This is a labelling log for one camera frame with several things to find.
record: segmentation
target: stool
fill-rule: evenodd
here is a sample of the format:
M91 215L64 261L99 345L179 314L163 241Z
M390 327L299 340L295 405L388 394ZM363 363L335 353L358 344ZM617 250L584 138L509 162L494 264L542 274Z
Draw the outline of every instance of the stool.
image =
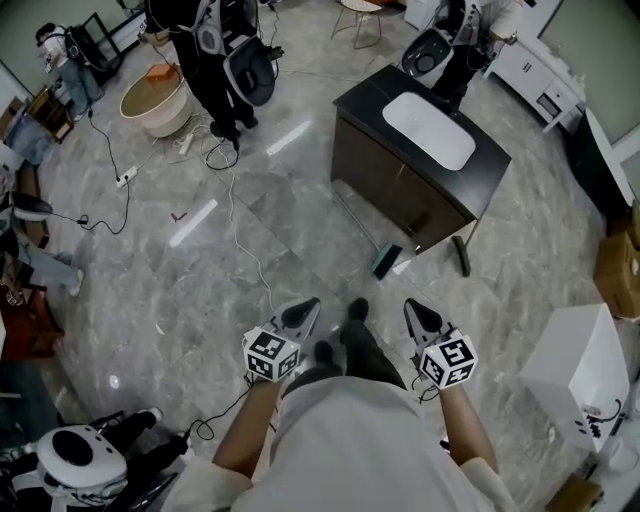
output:
M375 46L382 39L382 25L380 23L380 13L382 7L376 4L372 4L371 2L367 2L365 0L340 0L340 4L342 5L342 10L340 11L340 16L338 16L338 21L336 21L335 26L333 27L333 33L331 34L331 39L341 30L345 30L347 28L358 27L356 30L356 37L353 40L353 48L355 50L360 50L362 48L369 48L371 46ZM350 25L348 27L338 28L338 24L340 23L340 19L342 18L342 13L345 9L349 9L356 14L356 24ZM358 46L358 36L360 35L360 28L362 27L362 22L364 21L364 17L370 15L375 16L378 19L378 39L371 44L367 44L364 46Z

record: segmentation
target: white cable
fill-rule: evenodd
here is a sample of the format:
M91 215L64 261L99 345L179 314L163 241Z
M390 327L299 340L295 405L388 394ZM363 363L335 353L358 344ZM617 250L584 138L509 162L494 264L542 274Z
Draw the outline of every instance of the white cable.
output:
M202 113L197 113L197 114L191 114L189 116L189 119L187 120L185 126L189 126L189 123L191 123L192 120L196 119L196 118L200 118L202 121L207 121L207 119L212 119L212 117L209 114L202 114ZM184 137L180 138L180 139L175 139L173 141L173 147L174 148L181 148L182 145L185 143L185 141L187 140L187 137L189 135L199 135L200 133L208 133L209 132L209 125L208 124L198 124L195 125L190 131L189 133L187 133Z
M274 307L273 307L273 292L271 291L271 286L269 286L269 283L267 283L267 280L264 278L264 275L262 274L262 264L260 263L260 260L258 258L256 258L253 254L251 254L242 245L240 245L240 242L238 242L238 229L236 228L235 224L233 223L233 212L235 210L235 203L233 201L233 185L236 182L236 173L233 171L233 169L229 165L229 159L227 158L227 155L225 155L220 150L220 144L222 144L222 143L218 140L217 137L214 136L213 138L219 144L218 148L217 148L218 149L218 153L220 153L222 155L222 157L224 158L224 161L227 164L227 170L231 173L231 186L229 187L229 203L231 204L231 210L229 211L229 224L231 224L231 227L233 228L234 241L235 241L236 246L238 247L238 249L240 249L245 254L247 254L248 256L253 258L253 260L258 264L258 274L260 274L260 279L262 280L264 285L267 287L267 290L269 292L269 307L271 307L271 311L273 311L274 310Z

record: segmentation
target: white box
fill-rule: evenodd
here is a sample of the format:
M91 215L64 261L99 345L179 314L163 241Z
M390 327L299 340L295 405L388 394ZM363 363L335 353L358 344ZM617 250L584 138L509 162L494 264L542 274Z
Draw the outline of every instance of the white box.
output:
M555 310L520 377L567 441L599 452L629 393L609 308Z
M245 333L242 348L247 370L273 382L300 364L300 344L260 327Z

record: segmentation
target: white shirt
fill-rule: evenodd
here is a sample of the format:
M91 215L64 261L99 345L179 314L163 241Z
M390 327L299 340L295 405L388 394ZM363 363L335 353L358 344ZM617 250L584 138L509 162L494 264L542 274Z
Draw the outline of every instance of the white shirt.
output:
M60 56L55 67L62 67L62 65L69 60L64 44L64 29L62 27L56 27L49 35L49 38L44 40L43 44L47 53L51 55L53 59L55 59L56 56Z
M334 377L283 400L271 466L255 484L194 459L163 512L512 512L486 462L459 468L397 386Z
M480 34L491 32L501 39L516 34L524 13L521 0L477 0L480 4ZM454 46L475 44L478 40L477 26L463 27Z

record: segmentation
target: power strip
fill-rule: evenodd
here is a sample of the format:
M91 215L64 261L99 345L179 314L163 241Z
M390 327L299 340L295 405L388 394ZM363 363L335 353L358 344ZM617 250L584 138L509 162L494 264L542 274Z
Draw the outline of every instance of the power strip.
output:
M182 143L182 147L180 148L180 151L178 151L178 154L180 156L184 156L187 154L189 148L191 147L191 141L193 141L193 133L190 133L185 137L184 142Z
M122 176L116 179L116 185L118 185L118 188L122 188L127 183L129 183L133 178L135 178L137 175L138 175L138 168L134 165Z

